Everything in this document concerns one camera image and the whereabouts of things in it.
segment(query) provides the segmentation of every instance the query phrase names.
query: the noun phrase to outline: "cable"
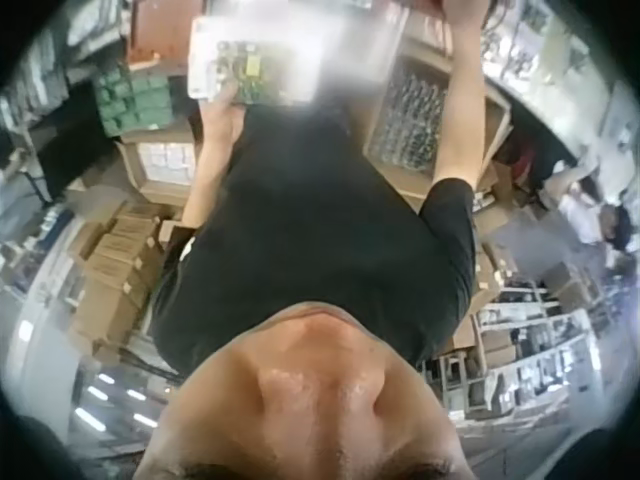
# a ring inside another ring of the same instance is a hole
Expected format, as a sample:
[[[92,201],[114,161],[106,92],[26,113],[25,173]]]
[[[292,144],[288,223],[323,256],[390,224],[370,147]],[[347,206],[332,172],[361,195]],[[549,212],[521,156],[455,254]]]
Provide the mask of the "cable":
[[[504,7],[504,8],[502,9],[502,16],[501,16],[501,17],[500,17],[500,19],[496,22],[496,24],[495,24],[495,25],[493,25],[493,26],[491,26],[491,27],[485,27],[485,29],[484,29],[484,33],[490,33],[490,32],[492,32],[492,31],[494,31],[496,28],[498,28],[498,27],[502,24],[502,22],[504,22],[504,19],[507,17],[507,12],[509,11],[509,7],[508,7],[508,5],[507,5],[507,2],[508,2],[508,0],[497,0],[497,1],[495,1],[495,3],[494,3],[494,10],[498,8],[498,5],[502,5],[502,6]],[[486,22],[486,23],[489,23],[489,18],[490,18],[491,16],[492,16],[492,15],[488,15],[488,16],[487,16],[487,22]]]

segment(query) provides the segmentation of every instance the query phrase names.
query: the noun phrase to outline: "shelf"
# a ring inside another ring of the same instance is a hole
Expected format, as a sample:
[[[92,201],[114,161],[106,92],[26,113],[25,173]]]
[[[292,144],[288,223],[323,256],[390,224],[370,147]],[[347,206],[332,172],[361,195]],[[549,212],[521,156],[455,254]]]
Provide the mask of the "shelf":
[[[550,348],[549,350],[545,350],[544,352],[540,352],[540,353],[536,353],[535,355],[531,355],[530,357],[527,358],[521,358],[520,360],[516,360],[513,363],[509,363],[508,365],[504,365],[502,367],[497,367],[497,368],[491,368],[488,370],[487,375],[489,373],[494,373],[496,375],[499,375],[500,373],[505,373],[508,372],[510,370],[515,370],[521,367],[524,367],[525,365],[528,365],[529,363],[535,363],[538,360],[545,358],[545,357],[549,357],[551,355],[556,355],[557,353],[559,353],[560,351],[569,348],[571,345],[573,345],[574,343],[577,343],[581,340],[586,339],[587,334],[586,333],[581,333],[578,336],[571,338],[569,340],[564,341],[563,343],[556,345],[553,348]],[[473,380],[469,380],[468,383],[477,383],[477,382],[481,382],[482,380],[484,380],[486,378],[485,377],[481,377],[481,378],[476,378]]]
[[[559,307],[560,302],[543,302],[539,303],[537,301],[534,302],[498,302],[498,303],[487,303],[484,306],[484,309],[501,309],[501,308],[526,308],[530,306],[542,307],[542,308],[553,308]]]
[[[557,322],[559,320],[566,320],[570,317],[570,314],[554,315],[553,317],[537,318],[535,320],[527,320],[524,322],[503,322],[492,323],[488,325],[480,325],[481,332],[488,332],[494,330],[511,330],[513,328],[526,328],[533,327],[535,325],[545,325]]]
[[[526,287],[504,287],[502,292],[505,293],[547,293],[546,288],[526,288]]]

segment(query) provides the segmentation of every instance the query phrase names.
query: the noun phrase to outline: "circuit board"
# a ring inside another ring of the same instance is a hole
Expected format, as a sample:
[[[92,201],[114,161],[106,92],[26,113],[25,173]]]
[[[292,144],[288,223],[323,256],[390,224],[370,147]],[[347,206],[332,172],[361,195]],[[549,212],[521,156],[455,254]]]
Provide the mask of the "circuit board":
[[[282,104],[286,61],[282,45],[250,42],[219,42],[213,65],[218,91],[230,80],[238,83],[239,103]]]

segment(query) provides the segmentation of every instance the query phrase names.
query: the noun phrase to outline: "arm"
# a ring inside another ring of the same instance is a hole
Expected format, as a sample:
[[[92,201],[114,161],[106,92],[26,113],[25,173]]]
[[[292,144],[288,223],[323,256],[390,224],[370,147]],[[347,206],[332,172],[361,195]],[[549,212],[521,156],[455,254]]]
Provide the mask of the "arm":
[[[231,103],[236,92],[237,85],[230,84],[213,102],[200,105],[204,142],[182,214],[185,227],[200,228],[215,207],[233,145],[244,128],[244,110]]]
[[[442,115],[433,183],[459,178],[473,189],[484,156],[485,84],[480,36],[488,0],[445,0],[453,37],[453,70]]]
[[[189,198],[182,213],[182,225],[198,229],[209,218],[218,198],[222,179],[227,173],[231,151],[216,144],[205,143],[198,159],[198,171],[201,165],[210,164],[206,175],[198,175],[193,180]]]

